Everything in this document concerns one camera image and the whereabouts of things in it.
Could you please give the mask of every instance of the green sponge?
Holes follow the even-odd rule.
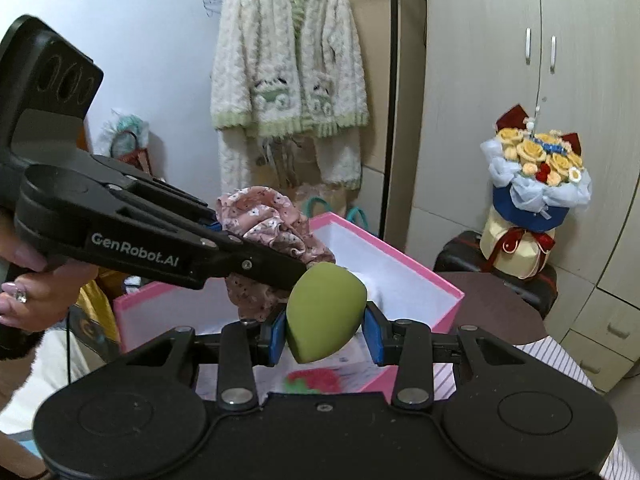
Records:
[[[329,357],[355,334],[367,287],[343,267],[315,264],[298,280],[287,303],[287,342],[300,364]]]

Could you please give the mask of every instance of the silver handle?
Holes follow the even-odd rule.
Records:
[[[607,325],[607,331],[611,332],[614,336],[619,337],[620,339],[626,339],[631,335],[631,332],[622,332],[622,330],[611,326],[611,323]]]
[[[551,73],[556,73],[556,37],[551,37]]]
[[[524,59],[527,64],[531,64],[531,29],[527,29],[527,39],[524,44]]]
[[[589,366],[584,364],[583,361],[580,361],[580,368],[582,368],[586,372],[590,372],[592,374],[599,374],[602,368],[594,368],[593,366]]]

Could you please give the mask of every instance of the pink floral scrunchie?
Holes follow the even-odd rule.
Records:
[[[307,267],[316,262],[335,263],[333,253],[311,232],[308,218],[269,187],[247,187],[221,196],[216,214],[225,231],[288,254]],[[285,290],[239,274],[226,278],[226,290],[241,319],[258,321],[264,321],[276,304],[289,297]]]

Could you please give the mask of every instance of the teal handle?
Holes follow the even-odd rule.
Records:
[[[313,196],[309,200],[307,200],[306,204],[305,204],[304,213],[305,213],[305,216],[307,218],[311,218],[312,217],[311,216],[311,214],[312,214],[311,208],[314,206],[314,204],[322,204],[324,206],[324,211],[325,212],[327,212],[327,213],[331,212],[331,206],[329,205],[329,203],[325,199],[320,198],[319,196]]]
[[[367,222],[367,215],[365,215],[364,211],[359,207],[354,207],[347,213],[347,220],[352,224],[358,225],[358,222],[356,222],[356,217],[358,215],[360,216],[360,222],[362,224],[361,226],[358,226],[358,227],[362,227],[367,233],[369,233],[370,231],[369,231],[369,222]]]

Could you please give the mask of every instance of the black suitcase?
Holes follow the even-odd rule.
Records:
[[[479,243],[478,233],[464,231],[444,246],[438,254],[433,270],[435,272],[482,272],[486,267],[486,259],[482,255]],[[497,269],[492,269],[491,272],[535,308],[542,319],[545,319],[558,297],[556,270],[552,266],[547,264],[544,269],[527,280],[520,280]]]

